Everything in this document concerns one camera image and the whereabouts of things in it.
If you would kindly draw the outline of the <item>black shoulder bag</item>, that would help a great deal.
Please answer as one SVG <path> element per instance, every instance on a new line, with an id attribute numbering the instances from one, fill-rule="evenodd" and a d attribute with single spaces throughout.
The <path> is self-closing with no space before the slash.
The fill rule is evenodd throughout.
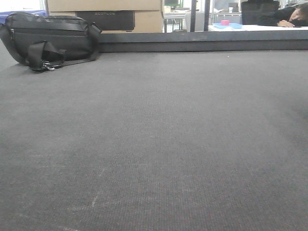
<path id="1" fill-rule="evenodd" d="M 20 64 L 37 72 L 96 60 L 100 28 L 77 16 L 14 12 L 0 25 L 0 39 Z"/>

